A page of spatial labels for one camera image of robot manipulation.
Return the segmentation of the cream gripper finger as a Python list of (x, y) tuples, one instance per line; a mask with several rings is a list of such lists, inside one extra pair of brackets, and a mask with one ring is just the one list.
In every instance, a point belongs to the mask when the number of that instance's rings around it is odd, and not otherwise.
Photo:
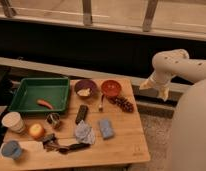
[(163, 101), (166, 101), (168, 99), (168, 96), (169, 96), (169, 89), (167, 87), (165, 88), (162, 88), (160, 91), (159, 91), (159, 97), (163, 100)]
[(150, 89), (150, 88), (152, 88), (152, 85), (148, 80), (143, 82), (139, 87), (140, 90), (145, 90), (145, 89)]

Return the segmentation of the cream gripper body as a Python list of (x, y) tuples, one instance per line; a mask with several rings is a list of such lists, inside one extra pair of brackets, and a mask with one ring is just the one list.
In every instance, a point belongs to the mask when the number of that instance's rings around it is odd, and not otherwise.
[(170, 83), (170, 76), (161, 72), (153, 72), (146, 80), (148, 88), (156, 90), (166, 89)]

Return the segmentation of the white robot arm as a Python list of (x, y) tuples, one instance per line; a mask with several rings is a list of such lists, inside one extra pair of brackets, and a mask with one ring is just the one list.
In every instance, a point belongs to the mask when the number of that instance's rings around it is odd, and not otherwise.
[(170, 130), (165, 171), (206, 171), (206, 60), (191, 59), (185, 49), (156, 53), (154, 71), (140, 85), (166, 101), (181, 92)]

